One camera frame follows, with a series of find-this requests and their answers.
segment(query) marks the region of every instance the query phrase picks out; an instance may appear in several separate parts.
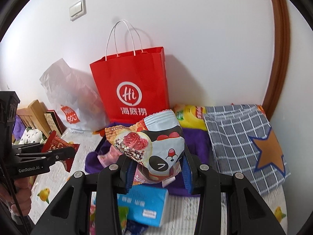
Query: light switch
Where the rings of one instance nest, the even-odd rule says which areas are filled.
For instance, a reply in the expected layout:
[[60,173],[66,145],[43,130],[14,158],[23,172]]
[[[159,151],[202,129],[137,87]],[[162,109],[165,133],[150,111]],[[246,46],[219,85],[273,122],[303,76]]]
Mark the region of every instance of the light switch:
[[71,21],[86,14],[85,0],[79,0],[69,8],[69,18]]

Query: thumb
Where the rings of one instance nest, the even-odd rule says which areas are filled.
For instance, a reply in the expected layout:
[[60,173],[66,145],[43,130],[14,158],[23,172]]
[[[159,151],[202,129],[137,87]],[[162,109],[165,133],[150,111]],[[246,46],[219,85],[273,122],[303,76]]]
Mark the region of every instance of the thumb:
[[0,198],[7,202],[11,202],[13,200],[10,194],[7,192],[7,189],[5,189],[2,184],[0,184]]

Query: human hand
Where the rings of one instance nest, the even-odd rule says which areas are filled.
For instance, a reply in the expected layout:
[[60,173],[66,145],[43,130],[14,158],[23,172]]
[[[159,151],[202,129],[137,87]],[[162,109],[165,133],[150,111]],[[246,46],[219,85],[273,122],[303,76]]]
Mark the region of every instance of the human hand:
[[[21,178],[14,181],[14,185],[19,188],[18,193],[16,194],[16,199],[20,205],[23,216],[27,216],[30,212],[32,200],[32,191],[29,189],[29,178]],[[13,213],[19,216],[16,205],[14,204],[12,196],[8,193],[5,187],[0,184],[0,199],[3,201],[11,202],[11,209]]]

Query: star patch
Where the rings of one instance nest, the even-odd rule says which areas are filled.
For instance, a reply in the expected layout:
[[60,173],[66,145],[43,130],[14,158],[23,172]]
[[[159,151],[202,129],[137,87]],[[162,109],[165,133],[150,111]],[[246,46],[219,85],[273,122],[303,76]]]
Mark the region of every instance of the star patch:
[[258,161],[255,166],[255,172],[269,165],[273,165],[285,177],[286,170],[283,161],[283,151],[278,143],[276,135],[272,128],[266,138],[257,138],[249,136],[250,140],[260,151]]

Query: gray plaid cloth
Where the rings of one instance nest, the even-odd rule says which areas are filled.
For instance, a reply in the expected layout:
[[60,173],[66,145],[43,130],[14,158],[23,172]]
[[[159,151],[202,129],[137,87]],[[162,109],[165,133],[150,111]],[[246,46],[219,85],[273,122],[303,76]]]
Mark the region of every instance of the gray plaid cloth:
[[204,121],[218,172],[242,172],[261,195],[284,183],[290,175],[284,157],[285,176],[272,165],[255,171],[260,152],[249,136],[266,138],[270,131],[269,121],[256,105],[206,107],[206,111]]

